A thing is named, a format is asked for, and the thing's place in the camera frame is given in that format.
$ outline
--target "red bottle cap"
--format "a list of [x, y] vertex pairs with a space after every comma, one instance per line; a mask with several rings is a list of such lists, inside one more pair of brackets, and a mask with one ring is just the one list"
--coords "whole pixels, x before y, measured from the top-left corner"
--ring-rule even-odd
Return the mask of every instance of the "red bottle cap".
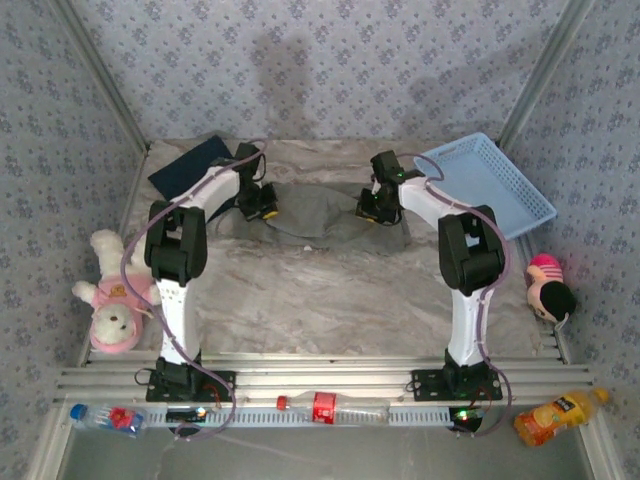
[[281, 395], [278, 397], [278, 403], [276, 404], [278, 410], [286, 410], [287, 409], [287, 397]]

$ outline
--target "plastic water bottle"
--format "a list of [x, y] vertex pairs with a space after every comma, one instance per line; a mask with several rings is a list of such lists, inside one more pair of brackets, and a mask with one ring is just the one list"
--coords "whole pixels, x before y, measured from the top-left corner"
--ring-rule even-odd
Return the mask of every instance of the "plastic water bottle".
[[69, 416], [75, 420], [76, 427], [109, 430], [133, 438], [139, 437], [146, 427], [143, 411], [112, 405], [78, 403], [73, 406]]
[[308, 422], [327, 425], [384, 425], [389, 403], [380, 398], [356, 398], [337, 393], [305, 392], [278, 397], [278, 410], [302, 415]]

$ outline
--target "marble surface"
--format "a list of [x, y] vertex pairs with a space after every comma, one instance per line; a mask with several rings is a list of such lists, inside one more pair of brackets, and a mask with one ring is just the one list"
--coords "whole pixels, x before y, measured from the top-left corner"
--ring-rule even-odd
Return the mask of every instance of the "marble surface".
[[[128, 222], [128, 237], [160, 194], [146, 179], [202, 141], [151, 146]], [[235, 151], [237, 142], [228, 141]], [[379, 140], [272, 141], [266, 181], [367, 182], [369, 159], [387, 149], [424, 152], [436, 144]], [[411, 167], [411, 158], [403, 159]], [[438, 268], [437, 234], [407, 215], [412, 242], [393, 256], [359, 251], [305, 251], [238, 240], [231, 225], [208, 226], [209, 258], [198, 279], [197, 315], [204, 352], [441, 355], [451, 333], [451, 295]], [[494, 295], [490, 353], [535, 355], [540, 336], [526, 306], [522, 265]], [[150, 321], [138, 350], [159, 350]]]

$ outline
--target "patterned wallpaper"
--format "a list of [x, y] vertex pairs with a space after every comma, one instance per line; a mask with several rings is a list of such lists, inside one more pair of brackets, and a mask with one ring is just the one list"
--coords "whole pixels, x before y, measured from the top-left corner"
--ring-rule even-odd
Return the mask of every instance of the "patterned wallpaper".
[[579, 310], [576, 362], [614, 389], [609, 420], [640, 478], [640, 4], [598, 0], [511, 157], [554, 203], [538, 246], [562, 259]]
[[77, 360], [89, 235], [116, 227], [137, 154], [45, 0], [0, 3], [0, 478], [22, 478], [53, 370]]
[[145, 136], [497, 136], [566, 0], [73, 0]]

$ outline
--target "white teddy bear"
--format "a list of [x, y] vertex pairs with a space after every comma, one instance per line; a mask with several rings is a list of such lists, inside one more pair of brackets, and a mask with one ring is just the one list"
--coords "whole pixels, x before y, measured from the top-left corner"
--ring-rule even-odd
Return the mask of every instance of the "white teddy bear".
[[[127, 265], [127, 278], [136, 292], [152, 305], [160, 305], [160, 292], [144, 262], [144, 238], [138, 242]], [[125, 287], [120, 276], [124, 246], [120, 236], [99, 230], [91, 236], [91, 246], [98, 256], [102, 278], [98, 285], [77, 282], [72, 293], [94, 308], [89, 335], [91, 344], [105, 353], [131, 350], [142, 335], [142, 313], [146, 305]]]

